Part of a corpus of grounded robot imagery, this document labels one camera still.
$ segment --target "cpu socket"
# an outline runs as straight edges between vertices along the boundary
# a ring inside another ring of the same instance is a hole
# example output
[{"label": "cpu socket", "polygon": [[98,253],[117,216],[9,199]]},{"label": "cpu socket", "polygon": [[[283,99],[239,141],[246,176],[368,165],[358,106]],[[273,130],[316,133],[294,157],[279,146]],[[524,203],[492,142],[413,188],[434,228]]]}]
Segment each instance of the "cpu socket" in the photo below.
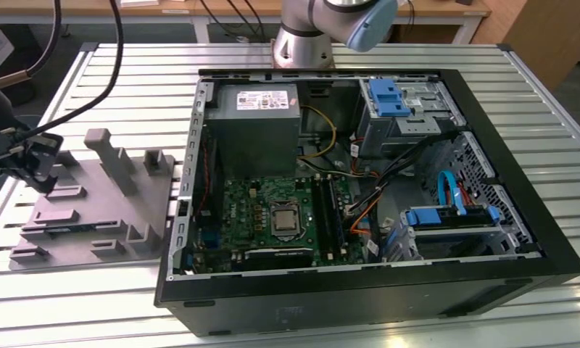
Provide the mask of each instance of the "cpu socket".
[{"label": "cpu socket", "polygon": [[295,201],[273,201],[270,204],[270,234],[282,241],[299,234],[299,214]]}]

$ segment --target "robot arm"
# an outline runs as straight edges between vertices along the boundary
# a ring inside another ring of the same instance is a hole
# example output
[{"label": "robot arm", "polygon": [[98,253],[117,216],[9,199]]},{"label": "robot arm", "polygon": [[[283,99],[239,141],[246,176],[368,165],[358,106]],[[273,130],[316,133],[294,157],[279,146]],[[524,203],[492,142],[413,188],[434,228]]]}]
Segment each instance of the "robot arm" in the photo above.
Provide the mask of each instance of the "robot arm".
[{"label": "robot arm", "polygon": [[275,66],[329,67],[330,38],[354,51],[369,51],[396,14],[397,0],[285,0],[273,48]]},{"label": "robot arm", "polygon": [[[11,44],[0,31],[0,65],[11,51]],[[15,136],[27,130],[27,126],[13,115],[9,99],[0,92],[0,174],[10,175],[38,192],[47,193],[54,186],[55,178],[49,176],[49,172],[62,139],[42,133],[17,142]]]}]

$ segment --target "aluminum work table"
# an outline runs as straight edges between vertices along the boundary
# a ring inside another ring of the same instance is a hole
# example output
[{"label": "aluminum work table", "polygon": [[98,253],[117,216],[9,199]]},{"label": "aluminum work table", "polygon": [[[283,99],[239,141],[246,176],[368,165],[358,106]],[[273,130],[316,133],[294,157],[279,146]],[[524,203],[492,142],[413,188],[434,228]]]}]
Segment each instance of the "aluminum work table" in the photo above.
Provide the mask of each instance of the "aluminum work table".
[{"label": "aluminum work table", "polygon": [[[520,59],[494,46],[394,45],[356,54],[336,46],[340,68],[460,70],[514,158],[580,255],[580,129]],[[154,147],[183,157],[198,68],[267,67],[262,45],[133,44],[109,98],[55,129],[75,158],[89,128],[107,128],[131,156]],[[43,122],[103,89],[114,45],[81,51]],[[174,168],[178,178],[181,166]],[[173,183],[177,193],[178,182]],[[199,339],[153,306],[158,260],[37,273],[9,271],[37,193],[13,179],[0,193],[0,347],[580,347],[580,277],[534,290],[481,316]],[[174,211],[170,204],[167,215]]]}]

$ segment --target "power supply label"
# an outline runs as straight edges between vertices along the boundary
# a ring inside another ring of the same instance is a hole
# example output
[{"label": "power supply label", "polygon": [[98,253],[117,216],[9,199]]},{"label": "power supply label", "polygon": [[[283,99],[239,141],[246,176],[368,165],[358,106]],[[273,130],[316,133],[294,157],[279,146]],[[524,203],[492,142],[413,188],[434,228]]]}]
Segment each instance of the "power supply label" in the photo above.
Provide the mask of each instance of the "power supply label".
[{"label": "power supply label", "polygon": [[235,100],[237,110],[289,109],[286,91],[239,92]]}]

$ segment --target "motherboard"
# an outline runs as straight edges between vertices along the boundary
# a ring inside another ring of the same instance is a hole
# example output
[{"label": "motherboard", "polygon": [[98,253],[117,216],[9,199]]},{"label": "motherboard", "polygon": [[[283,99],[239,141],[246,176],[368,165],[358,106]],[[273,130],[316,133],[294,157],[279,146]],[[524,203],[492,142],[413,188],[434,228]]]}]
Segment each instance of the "motherboard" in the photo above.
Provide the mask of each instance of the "motherboard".
[{"label": "motherboard", "polygon": [[344,177],[225,181],[222,225],[201,232],[206,267],[218,273],[269,269],[270,264],[362,263],[360,241],[346,240],[342,230],[349,203]]}]

